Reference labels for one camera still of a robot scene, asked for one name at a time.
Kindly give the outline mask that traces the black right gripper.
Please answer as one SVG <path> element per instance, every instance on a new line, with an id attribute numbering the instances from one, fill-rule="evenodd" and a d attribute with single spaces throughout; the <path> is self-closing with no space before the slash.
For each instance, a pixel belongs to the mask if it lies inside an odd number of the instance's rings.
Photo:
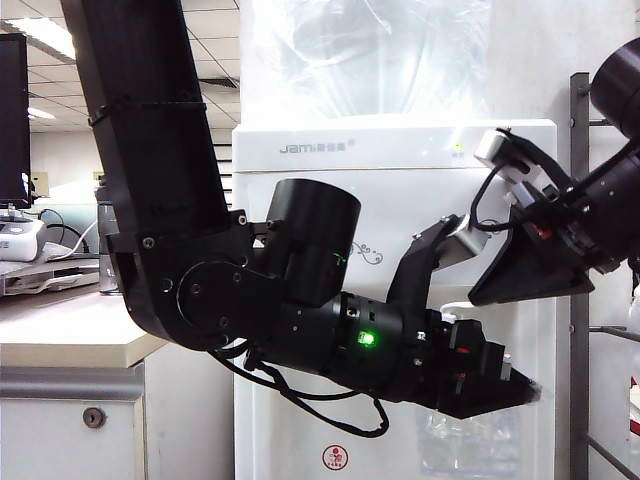
<path id="1" fill-rule="evenodd" d="M 596 209 L 591 201 L 569 202 L 549 185 L 512 187 L 520 226 L 469 291 L 476 306 L 589 293 L 587 270 L 599 269 L 603 249 L 588 231 Z"/>

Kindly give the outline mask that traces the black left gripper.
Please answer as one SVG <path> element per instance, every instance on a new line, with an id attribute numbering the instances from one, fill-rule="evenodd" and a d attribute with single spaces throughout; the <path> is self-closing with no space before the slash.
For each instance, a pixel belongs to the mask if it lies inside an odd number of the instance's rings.
<path id="1" fill-rule="evenodd" d="M 399 400 L 469 418 L 535 402 L 541 387 L 503 376 L 505 347 L 485 338 L 477 320 L 445 322 L 433 310 L 402 312 Z"/>

